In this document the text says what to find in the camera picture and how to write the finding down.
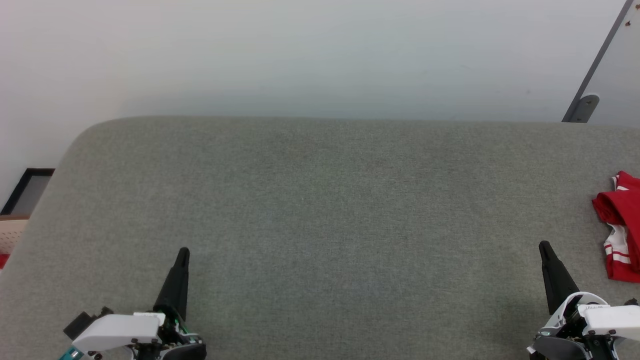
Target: white wall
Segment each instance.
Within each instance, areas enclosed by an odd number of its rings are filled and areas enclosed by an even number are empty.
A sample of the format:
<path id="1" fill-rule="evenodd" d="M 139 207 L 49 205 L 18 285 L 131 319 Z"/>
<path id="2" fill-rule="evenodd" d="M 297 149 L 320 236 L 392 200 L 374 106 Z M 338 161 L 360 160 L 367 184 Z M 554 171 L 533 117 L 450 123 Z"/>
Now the white wall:
<path id="1" fill-rule="evenodd" d="M 584 95 L 600 102 L 588 124 L 640 127 L 640 10 L 634 1 Z"/>
<path id="2" fill-rule="evenodd" d="M 560 121 L 623 2 L 5 0 L 0 201 L 117 117 Z"/>

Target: pegboard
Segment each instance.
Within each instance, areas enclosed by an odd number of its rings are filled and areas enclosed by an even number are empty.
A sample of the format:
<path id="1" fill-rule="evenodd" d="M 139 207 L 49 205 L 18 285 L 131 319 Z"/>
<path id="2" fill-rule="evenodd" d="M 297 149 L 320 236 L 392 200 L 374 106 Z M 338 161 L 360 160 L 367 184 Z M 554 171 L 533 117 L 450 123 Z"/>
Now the pegboard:
<path id="1" fill-rule="evenodd" d="M 0 254 L 11 254 L 28 220 L 0 221 Z"/>

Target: red cloth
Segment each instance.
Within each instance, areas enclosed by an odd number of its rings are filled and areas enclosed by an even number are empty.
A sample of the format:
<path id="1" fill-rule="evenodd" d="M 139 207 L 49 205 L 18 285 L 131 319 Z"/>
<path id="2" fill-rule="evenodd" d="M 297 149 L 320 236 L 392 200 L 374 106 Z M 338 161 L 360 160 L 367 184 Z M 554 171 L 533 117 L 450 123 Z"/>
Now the red cloth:
<path id="1" fill-rule="evenodd" d="M 4 269 L 7 260 L 9 260 L 9 254 L 0 254 L 0 269 Z"/>
<path id="2" fill-rule="evenodd" d="M 627 227 L 626 246 L 605 242 L 607 274 L 610 279 L 640 282 L 640 179 L 624 171 L 614 178 L 615 191 L 599 193 L 593 207 L 603 222 Z"/>

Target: black frame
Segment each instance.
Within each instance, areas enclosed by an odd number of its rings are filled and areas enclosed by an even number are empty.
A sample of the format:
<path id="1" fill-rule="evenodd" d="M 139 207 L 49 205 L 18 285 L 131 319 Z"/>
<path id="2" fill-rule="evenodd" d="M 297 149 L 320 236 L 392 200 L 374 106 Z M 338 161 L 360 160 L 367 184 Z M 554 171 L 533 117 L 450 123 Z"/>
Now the black frame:
<path id="1" fill-rule="evenodd" d="M 0 215 L 11 215 L 11 212 L 18 203 L 18 200 L 20 200 L 20 196 L 22 196 L 24 189 L 27 188 L 29 180 L 31 180 L 33 176 L 52 176 L 54 170 L 55 169 L 53 168 L 27 168 L 20 178 L 20 181 L 18 181 L 18 185 L 13 189 L 11 196 L 9 196 L 9 200 L 6 201 L 2 211 L 0 211 Z"/>

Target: gray fabric surface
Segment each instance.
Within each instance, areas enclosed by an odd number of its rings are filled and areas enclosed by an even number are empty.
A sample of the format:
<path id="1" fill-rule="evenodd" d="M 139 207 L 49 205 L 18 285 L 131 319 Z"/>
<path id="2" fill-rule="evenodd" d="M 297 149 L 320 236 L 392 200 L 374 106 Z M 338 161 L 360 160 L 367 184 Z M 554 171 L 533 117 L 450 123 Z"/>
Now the gray fabric surface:
<path id="1" fill-rule="evenodd" d="M 71 146 L 0 275 L 0 357 L 79 312 L 149 310 L 191 249 L 211 359 L 525 359 L 538 242 L 613 304 L 591 199 L 640 131 L 581 124 L 140 118 Z"/>

